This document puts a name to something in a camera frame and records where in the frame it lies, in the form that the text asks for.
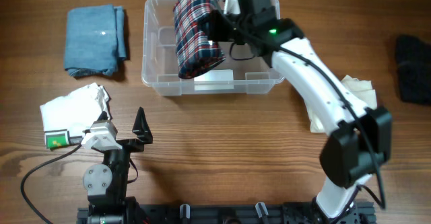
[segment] white cloth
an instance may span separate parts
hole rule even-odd
[[[68,130],[70,137],[84,136],[94,121],[105,111],[110,119],[109,95],[96,83],[81,87],[67,96],[61,96],[40,106],[44,132]]]
[[[341,83],[344,87],[354,94],[358,99],[367,103],[372,109],[377,108],[376,91],[372,88],[371,81],[359,80],[346,75]],[[324,133],[322,122],[312,109],[305,103],[308,112],[308,118],[310,119],[310,131],[312,133]]]

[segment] black cloth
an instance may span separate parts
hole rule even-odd
[[[395,60],[401,100],[431,105],[431,45],[414,36],[397,38]]]

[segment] green label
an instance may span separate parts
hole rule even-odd
[[[50,148],[68,146],[66,135],[46,136],[46,146]]]

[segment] cable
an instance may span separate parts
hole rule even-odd
[[[36,170],[40,169],[41,167],[44,167],[50,163],[54,163],[55,161],[58,161],[60,159],[63,159],[69,155],[71,155],[72,153],[75,153],[79,148],[81,147],[81,145],[79,144],[74,150],[60,156],[60,157],[56,157],[54,159],[51,159],[49,161],[46,161],[36,167],[34,167],[32,170],[30,170],[23,178],[21,181],[21,194],[22,197],[24,198],[24,200],[27,202],[28,206],[46,223],[48,224],[52,224],[52,222],[50,222],[46,217],[44,217],[44,215],[42,215],[42,213],[40,213],[40,211],[38,211],[38,209],[32,204],[32,202],[30,201],[30,199],[27,197],[26,191],[24,190],[24,184],[26,183],[26,180],[28,178],[28,176],[30,176],[30,174],[33,174]]]
[[[367,186],[365,186],[365,185],[358,185],[360,188],[364,188],[370,195],[371,195],[371,197],[372,197],[372,199],[377,203],[377,205],[378,206],[380,206],[380,205],[382,205],[381,203],[380,203],[380,200],[377,198],[377,196],[376,196],[376,194],[375,193],[373,193],[373,191],[372,190],[370,190],[369,189],[369,187],[367,187]]]
[[[136,181],[136,180],[137,180],[137,177],[138,177],[137,168],[136,168],[135,163],[133,163],[133,160],[132,160],[132,159],[130,159],[130,164],[131,164],[131,165],[133,166],[133,168],[136,170],[136,178],[134,178],[134,179],[132,179],[132,180],[127,180],[127,183],[128,183],[128,184],[133,183],[134,181]]]
[[[229,56],[230,56],[231,59],[233,59],[235,61],[246,61],[246,60],[251,60],[251,59],[253,59],[255,57],[253,55],[253,57],[248,58],[248,59],[235,59],[234,57],[232,57],[232,49],[234,49],[234,45],[236,45],[236,42],[231,43],[230,49],[229,49]]]
[[[379,168],[379,166],[377,164],[375,152],[372,149],[372,145],[371,145],[370,139],[368,138],[368,136],[367,136],[367,134],[366,134],[366,132],[364,130],[364,127],[360,123],[358,116],[353,111],[352,107],[350,106],[350,103],[346,100],[346,98],[340,92],[340,90],[338,89],[338,87],[332,82],[331,78],[329,78],[329,76],[321,68],[319,68],[317,65],[315,65],[310,59],[307,59],[307,58],[305,58],[305,57],[303,57],[303,56],[301,56],[301,55],[299,55],[299,54],[297,54],[297,53],[295,53],[295,52],[293,52],[291,50],[288,50],[286,48],[282,48],[279,45],[274,45],[274,44],[272,44],[272,43],[270,43],[268,41],[262,40],[262,39],[260,39],[260,38],[258,38],[256,36],[253,36],[252,34],[246,32],[246,31],[244,31],[242,28],[237,27],[236,24],[234,22],[230,21],[226,17],[226,15],[223,13],[222,8],[220,8],[220,5],[218,4],[218,1],[217,0],[214,0],[214,1],[215,1],[215,3],[214,3],[215,7],[218,10],[218,12],[220,13],[220,15],[223,17],[223,19],[228,24],[230,24],[230,26],[232,26],[232,28],[234,28],[236,31],[240,32],[243,36],[245,36],[247,38],[250,38],[250,39],[252,39],[254,41],[258,41],[258,42],[260,42],[262,44],[265,44],[267,46],[270,46],[274,50],[280,50],[280,51],[285,52],[285,53],[287,53],[289,55],[292,55],[293,57],[296,57],[297,59],[300,59],[301,61],[304,61],[306,63],[306,65],[310,65],[311,67],[313,67],[317,72],[319,72],[328,81],[328,83],[331,85],[331,87],[335,90],[335,93],[337,93],[337,95],[340,97],[340,100],[344,103],[344,106],[347,108],[347,110],[349,111],[349,113],[354,118],[356,127],[358,128],[358,130],[362,134],[362,138],[364,139],[366,147],[367,147],[368,151],[370,152],[371,161],[372,161],[372,164],[374,166],[374,170],[376,172],[376,177],[377,177],[377,182],[378,182],[378,189],[379,189],[379,192],[380,192],[380,201],[378,201],[376,203],[379,205],[379,207],[381,209],[386,209],[386,198],[385,198],[385,191],[384,191],[384,188],[383,188],[383,179],[382,179],[382,176],[381,176],[381,173],[380,173],[380,168]]]

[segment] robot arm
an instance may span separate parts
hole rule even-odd
[[[317,56],[302,31],[289,19],[276,20],[272,7],[269,0],[225,0],[224,14],[227,15],[226,18],[233,15],[229,18],[235,18],[234,23],[238,27],[246,24],[244,28],[252,28],[249,33],[253,36],[295,52],[320,68],[349,102],[360,122],[366,125],[366,134],[372,139],[375,152],[373,154],[378,164],[382,165],[388,161],[391,115],[384,108],[371,110],[365,102],[344,88]],[[236,30],[225,33],[231,35],[225,38],[241,38]],[[315,68],[286,52],[266,48],[266,45],[249,37],[244,36],[241,39],[250,46],[256,56],[263,57],[270,67],[295,87],[325,127],[329,140],[320,159],[327,178],[315,203],[327,223],[330,223],[343,214],[352,197],[356,195],[358,185],[364,185],[375,171],[371,153],[365,150],[362,138],[355,131],[355,119],[344,106],[339,94]]]

